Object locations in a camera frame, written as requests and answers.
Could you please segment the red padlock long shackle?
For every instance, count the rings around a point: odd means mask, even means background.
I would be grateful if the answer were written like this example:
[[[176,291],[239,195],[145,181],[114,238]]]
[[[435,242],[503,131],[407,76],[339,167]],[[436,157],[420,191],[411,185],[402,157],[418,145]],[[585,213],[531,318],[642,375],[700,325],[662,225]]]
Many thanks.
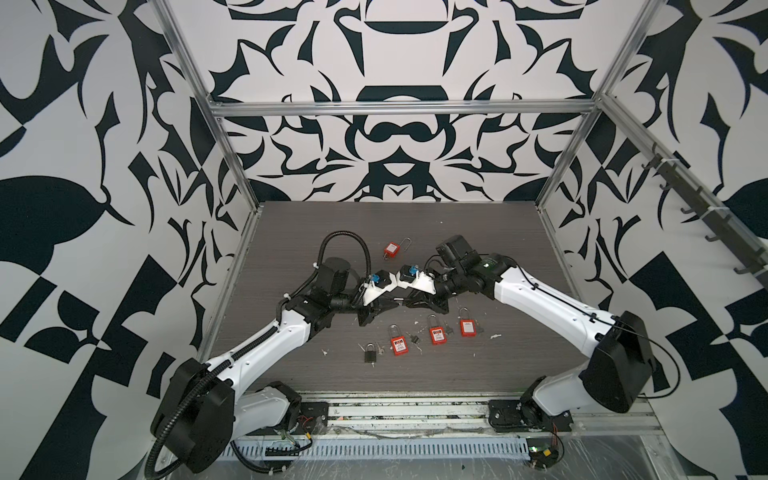
[[[459,309],[459,326],[463,337],[475,337],[478,334],[476,321],[467,307]]]

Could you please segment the black padlock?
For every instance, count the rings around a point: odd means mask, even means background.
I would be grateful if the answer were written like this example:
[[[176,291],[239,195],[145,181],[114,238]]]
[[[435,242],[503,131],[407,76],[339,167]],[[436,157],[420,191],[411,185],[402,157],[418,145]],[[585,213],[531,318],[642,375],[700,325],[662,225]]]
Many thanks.
[[[368,343],[363,347],[364,362],[368,365],[374,366],[377,363],[378,358],[378,345],[376,343]]]

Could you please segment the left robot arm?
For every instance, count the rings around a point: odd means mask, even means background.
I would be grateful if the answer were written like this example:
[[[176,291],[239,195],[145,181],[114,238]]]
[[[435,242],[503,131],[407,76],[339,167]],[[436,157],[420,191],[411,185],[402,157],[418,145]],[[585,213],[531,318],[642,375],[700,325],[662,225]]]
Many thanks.
[[[253,395],[247,388],[328,328],[335,315],[353,313],[366,325],[398,307],[392,291],[408,287],[419,270],[369,271],[353,287],[347,285],[350,274],[350,264],[341,258],[317,262],[309,278],[278,303],[267,326],[219,356],[182,363],[151,423],[155,441],[145,462],[145,478],[163,479],[181,466],[199,473],[247,433],[294,429],[301,404],[298,393],[281,382]]]

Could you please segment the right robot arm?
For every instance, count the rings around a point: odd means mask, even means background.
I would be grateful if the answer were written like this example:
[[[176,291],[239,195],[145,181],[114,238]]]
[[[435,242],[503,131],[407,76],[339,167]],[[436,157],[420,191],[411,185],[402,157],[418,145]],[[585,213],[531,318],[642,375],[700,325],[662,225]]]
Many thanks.
[[[572,410],[597,405],[613,413],[630,410],[655,368],[643,320],[591,307],[536,279],[513,258],[483,255],[456,235],[437,248],[441,273],[404,266],[396,279],[409,294],[409,308],[444,313],[450,298],[471,292],[513,307],[576,347],[586,360],[555,376],[536,379],[511,404],[490,411],[497,431],[551,431]]]

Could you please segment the silver key white head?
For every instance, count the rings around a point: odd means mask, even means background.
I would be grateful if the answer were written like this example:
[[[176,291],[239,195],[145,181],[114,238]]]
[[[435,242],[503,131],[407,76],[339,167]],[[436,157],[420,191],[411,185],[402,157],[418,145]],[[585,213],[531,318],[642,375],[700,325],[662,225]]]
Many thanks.
[[[415,347],[415,348],[416,348],[416,349],[417,349],[417,350],[418,350],[420,353],[423,353],[423,350],[422,350],[421,346],[419,345],[419,343],[420,343],[420,338],[419,338],[417,335],[410,335],[410,341],[411,341],[411,344],[412,344],[412,345],[413,345],[413,346],[414,346],[414,347]]]

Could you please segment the grey hook rack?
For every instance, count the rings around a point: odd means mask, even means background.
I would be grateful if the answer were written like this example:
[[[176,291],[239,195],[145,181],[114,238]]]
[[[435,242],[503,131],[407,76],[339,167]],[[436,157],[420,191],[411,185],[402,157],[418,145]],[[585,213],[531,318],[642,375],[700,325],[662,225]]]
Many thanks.
[[[767,245],[722,200],[706,187],[684,162],[664,152],[657,142],[651,147],[651,158],[643,170],[653,172],[662,181],[660,189],[666,198],[673,192],[682,202],[684,216],[701,221],[710,231],[705,240],[721,243],[740,263],[736,275],[749,275],[767,290]]]

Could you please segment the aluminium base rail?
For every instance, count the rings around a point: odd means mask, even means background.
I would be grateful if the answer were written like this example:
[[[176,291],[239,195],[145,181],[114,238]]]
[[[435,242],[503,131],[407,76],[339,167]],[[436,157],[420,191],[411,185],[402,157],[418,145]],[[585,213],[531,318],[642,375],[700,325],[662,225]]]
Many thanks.
[[[489,403],[514,402],[515,395],[438,392],[316,392],[303,394],[306,402],[328,405],[325,424],[330,428],[372,434],[477,433],[491,434]],[[627,413],[611,412],[597,405],[570,410],[554,420],[561,435],[642,436],[663,433],[650,404],[636,402]]]

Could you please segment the aluminium cage frame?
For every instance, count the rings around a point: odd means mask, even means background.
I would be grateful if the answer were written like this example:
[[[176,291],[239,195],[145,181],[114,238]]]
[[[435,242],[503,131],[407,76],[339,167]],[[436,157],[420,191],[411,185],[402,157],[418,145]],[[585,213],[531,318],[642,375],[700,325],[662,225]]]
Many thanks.
[[[155,10],[155,14],[160,20],[163,33],[166,35],[166,40],[169,42],[173,53],[180,55],[181,66],[184,73],[191,74],[192,90],[196,100],[202,99],[202,113],[211,117],[206,121],[211,120],[209,127],[212,128],[214,138],[223,148],[225,161],[227,165],[233,169],[233,173],[236,177],[236,183],[238,186],[248,189],[247,200],[254,203],[252,206],[253,212],[249,219],[246,221],[246,233],[240,240],[240,245],[237,247],[234,264],[231,267],[225,280],[225,288],[222,293],[223,300],[218,300],[218,306],[216,307],[216,313],[214,314],[213,336],[210,341],[206,340],[204,343],[211,343],[215,340],[216,333],[220,327],[221,321],[224,318],[224,310],[228,307],[232,292],[234,291],[235,284],[242,271],[243,262],[246,260],[249,246],[253,240],[253,233],[256,229],[259,216],[263,210],[263,203],[256,199],[255,194],[252,191],[251,185],[248,183],[248,179],[245,176],[245,170],[242,167],[238,154],[234,151],[231,141],[226,137],[226,132],[219,122],[219,117],[228,116],[333,116],[333,117],[345,117],[345,116],[364,116],[364,115],[453,115],[453,114],[523,114],[523,113],[547,113],[547,114],[566,114],[575,113],[577,115],[585,115],[585,118],[581,120],[579,126],[575,129],[571,136],[571,140],[568,143],[565,151],[563,152],[562,162],[560,166],[555,167],[555,173],[551,174],[549,180],[547,180],[544,187],[544,193],[542,195],[548,195],[548,189],[552,186],[550,183],[555,181],[555,177],[559,178],[559,175],[564,172],[565,156],[575,155],[575,151],[578,148],[578,144],[582,140],[586,139],[588,130],[594,126],[600,114],[613,115],[617,114],[629,116],[629,113],[621,113],[619,110],[624,109],[618,105],[618,100],[608,92],[613,87],[611,82],[617,80],[614,78],[606,79],[604,85],[602,85],[598,92],[593,95],[591,99],[531,99],[531,100],[423,100],[423,99],[406,99],[406,100],[374,100],[374,101],[338,101],[338,102],[298,102],[298,103],[280,103],[280,102],[257,102],[257,103],[236,103],[236,104],[222,104],[219,105],[216,102],[211,103],[207,93],[203,92],[202,80],[197,67],[194,66],[191,51],[188,48],[187,41],[183,38],[181,27],[178,24],[175,17],[170,1],[151,1],[151,5]],[[619,49],[619,57],[625,54],[635,53],[630,52],[630,47],[639,46],[641,43],[640,35],[644,35],[647,30],[645,23],[650,22],[660,8],[662,1],[647,1],[640,9],[639,17],[633,26],[630,27],[630,33],[627,39],[625,39],[623,46]],[[572,345],[578,347],[580,352],[587,356],[592,357],[594,350],[598,345],[596,335],[598,333],[604,334],[608,332],[607,327],[614,327],[621,331],[620,322],[611,321],[608,322],[609,317],[603,315],[600,317],[597,315],[598,310],[595,307],[587,307],[583,302],[576,303],[577,307],[582,305],[587,313],[579,313],[580,309],[573,305],[568,306],[562,304],[558,306],[560,300],[574,300],[568,297],[562,292],[551,289],[551,291],[542,289],[546,285],[539,284],[534,290],[532,286],[528,286],[530,293],[524,291],[521,287],[512,288],[512,293],[516,294],[512,298],[513,300],[520,302],[507,303],[502,302],[511,307],[517,308],[523,313],[532,316],[541,324],[547,326],[555,333],[559,334],[562,338],[568,340]],[[374,302],[399,302],[401,306],[404,306],[404,299],[400,297],[392,297],[389,292],[382,295]]]

